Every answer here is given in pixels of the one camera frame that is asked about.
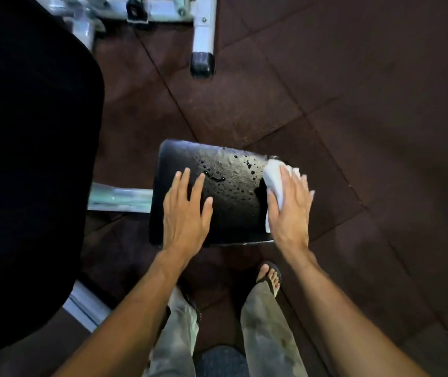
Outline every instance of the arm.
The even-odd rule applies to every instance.
[[[283,209],[268,193],[271,233],[291,265],[341,376],[428,376],[398,349],[321,270],[308,248],[309,210],[314,192],[306,175],[282,169]]]
[[[55,377],[142,375],[170,294],[210,228],[211,197],[200,214],[204,179],[203,174],[198,177],[188,201],[189,169],[183,175],[175,174],[163,203],[163,250],[147,274]]]

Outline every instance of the folded white rag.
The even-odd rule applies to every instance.
[[[282,184],[282,174],[280,173],[280,167],[285,166],[292,176],[292,172],[294,172],[299,178],[301,174],[299,173],[298,168],[292,168],[290,165],[286,165],[283,161],[270,159],[268,163],[264,167],[264,171],[262,173],[265,185],[268,189],[271,189],[276,196],[276,201],[278,201],[278,208],[280,210],[283,208],[283,184]],[[269,228],[269,208],[268,212],[265,215],[265,232],[271,233]]]

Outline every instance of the gray pants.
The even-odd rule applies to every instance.
[[[175,288],[171,314],[151,353],[144,377],[195,377],[192,354],[198,334],[196,312]],[[252,289],[241,310],[241,329],[251,377],[307,377],[294,336],[267,282]]]

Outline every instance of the person's left arm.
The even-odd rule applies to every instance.
[[[143,373],[170,294],[210,228],[211,197],[200,214],[205,176],[197,178],[188,201],[189,173],[189,168],[183,174],[177,172],[165,196],[163,250],[133,290],[54,377],[124,377]]]

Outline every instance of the person's right arm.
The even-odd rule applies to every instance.
[[[268,191],[271,234],[300,281],[337,371],[343,377],[428,376],[398,349],[321,270],[309,250],[308,221],[314,192],[306,176],[282,168],[283,209]]]

